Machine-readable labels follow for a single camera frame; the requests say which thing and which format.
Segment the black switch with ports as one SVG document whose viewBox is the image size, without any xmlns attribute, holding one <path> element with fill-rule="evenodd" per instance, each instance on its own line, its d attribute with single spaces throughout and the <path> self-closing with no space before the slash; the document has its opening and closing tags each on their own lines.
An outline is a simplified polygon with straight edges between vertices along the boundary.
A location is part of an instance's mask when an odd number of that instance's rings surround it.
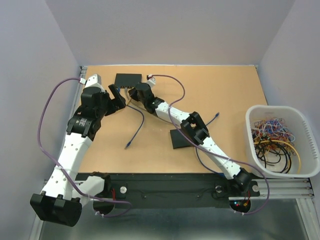
<svg viewBox="0 0 320 240">
<path fill-rule="evenodd" d="M 142 74 L 138 73 L 117 73 L 115 76 L 114 84 L 121 89 L 134 88 L 142 81 Z"/>
</svg>

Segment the black switch box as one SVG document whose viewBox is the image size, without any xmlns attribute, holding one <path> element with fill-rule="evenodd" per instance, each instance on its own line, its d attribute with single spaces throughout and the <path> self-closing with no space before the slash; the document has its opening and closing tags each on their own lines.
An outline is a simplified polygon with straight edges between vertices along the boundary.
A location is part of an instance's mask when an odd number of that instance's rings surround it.
<svg viewBox="0 0 320 240">
<path fill-rule="evenodd" d="M 170 139 L 172 148 L 175 149 L 181 149 L 181 148 L 187 148 L 187 147 L 195 147 L 196 144 L 192 140 L 192 132 L 187 132 L 182 129 L 180 131 L 183 133 L 184 136 L 190 137 L 189 140 L 187 140 L 177 129 L 171 129 L 170 130 Z"/>
</svg>

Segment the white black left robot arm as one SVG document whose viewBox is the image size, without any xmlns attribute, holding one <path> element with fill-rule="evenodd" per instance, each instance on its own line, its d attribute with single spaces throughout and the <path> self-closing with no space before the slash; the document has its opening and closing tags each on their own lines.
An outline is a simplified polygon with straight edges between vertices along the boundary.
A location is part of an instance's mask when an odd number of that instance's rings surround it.
<svg viewBox="0 0 320 240">
<path fill-rule="evenodd" d="M 107 173 L 93 172 L 79 186 L 75 179 L 81 162 L 101 128 L 103 117 L 114 114 L 126 106 L 114 84 L 110 92 L 95 83 L 86 86 L 80 96 L 81 104 L 67 123 L 62 151 L 55 162 L 55 168 L 39 194 L 33 194 L 30 205 L 36 215 L 46 222 L 73 227 L 80 219 L 83 207 L 97 195 L 111 196 L 115 191 Z"/>
</svg>

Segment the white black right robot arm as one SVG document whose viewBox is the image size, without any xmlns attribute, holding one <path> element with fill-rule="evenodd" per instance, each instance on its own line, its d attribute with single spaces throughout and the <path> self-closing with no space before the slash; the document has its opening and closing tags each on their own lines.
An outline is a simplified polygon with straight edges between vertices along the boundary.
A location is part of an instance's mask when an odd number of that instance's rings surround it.
<svg viewBox="0 0 320 240">
<path fill-rule="evenodd" d="M 128 94 L 134 101 L 140 102 L 148 113 L 170 121 L 185 140 L 204 152 L 219 167 L 225 178 L 231 181 L 230 189 L 233 194 L 242 195 L 248 191 L 252 177 L 214 142 L 198 112 L 188 113 L 173 107 L 156 97 L 148 83 L 137 84 Z"/>
</svg>

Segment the white plastic basket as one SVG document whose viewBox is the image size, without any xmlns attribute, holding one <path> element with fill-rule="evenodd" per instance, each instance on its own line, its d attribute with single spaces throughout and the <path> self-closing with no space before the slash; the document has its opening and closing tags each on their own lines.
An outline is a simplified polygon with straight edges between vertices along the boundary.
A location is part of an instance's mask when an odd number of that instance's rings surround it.
<svg viewBox="0 0 320 240">
<path fill-rule="evenodd" d="M 320 153 L 305 116 L 289 106 L 254 105 L 245 114 L 244 137 L 252 173 L 268 178 L 310 178 Z"/>
</svg>

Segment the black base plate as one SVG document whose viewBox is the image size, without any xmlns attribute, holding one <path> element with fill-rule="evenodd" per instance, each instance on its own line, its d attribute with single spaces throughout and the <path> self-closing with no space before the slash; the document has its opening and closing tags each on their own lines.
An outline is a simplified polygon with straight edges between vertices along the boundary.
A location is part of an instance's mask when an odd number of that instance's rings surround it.
<svg viewBox="0 0 320 240">
<path fill-rule="evenodd" d="M 230 200 L 258 197 L 256 181 L 246 192 L 233 188 L 219 173 L 111 173 L 108 189 L 99 198 L 127 201 L 134 209 L 229 208 Z"/>
</svg>

